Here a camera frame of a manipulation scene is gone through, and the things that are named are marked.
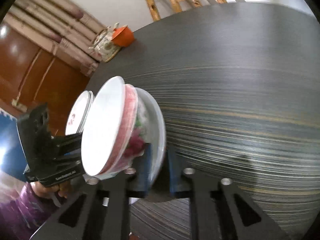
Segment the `purple sleeved forearm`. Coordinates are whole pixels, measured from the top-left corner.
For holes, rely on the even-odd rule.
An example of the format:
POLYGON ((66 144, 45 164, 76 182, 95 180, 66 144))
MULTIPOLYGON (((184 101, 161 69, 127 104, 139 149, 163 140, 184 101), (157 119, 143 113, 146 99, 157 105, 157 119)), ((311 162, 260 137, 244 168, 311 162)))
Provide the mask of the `purple sleeved forearm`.
POLYGON ((30 239, 56 210, 52 197, 38 197, 26 183, 17 199, 1 204, 1 239, 30 239))

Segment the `person's left hand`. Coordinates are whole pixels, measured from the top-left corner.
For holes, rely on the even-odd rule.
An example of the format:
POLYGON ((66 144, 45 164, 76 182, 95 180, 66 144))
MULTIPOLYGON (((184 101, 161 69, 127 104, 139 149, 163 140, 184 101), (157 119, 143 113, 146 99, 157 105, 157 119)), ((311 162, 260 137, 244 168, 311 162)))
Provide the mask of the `person's left hand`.
POLYGON ((67 198, 72 191, 70 181, 65 181, 52 187, 44 187, 39 181, 36 181, 31 183, 31 188, 38 197, 46 199, 51 198, 53 194, 57 194, 61 198, 67 198))

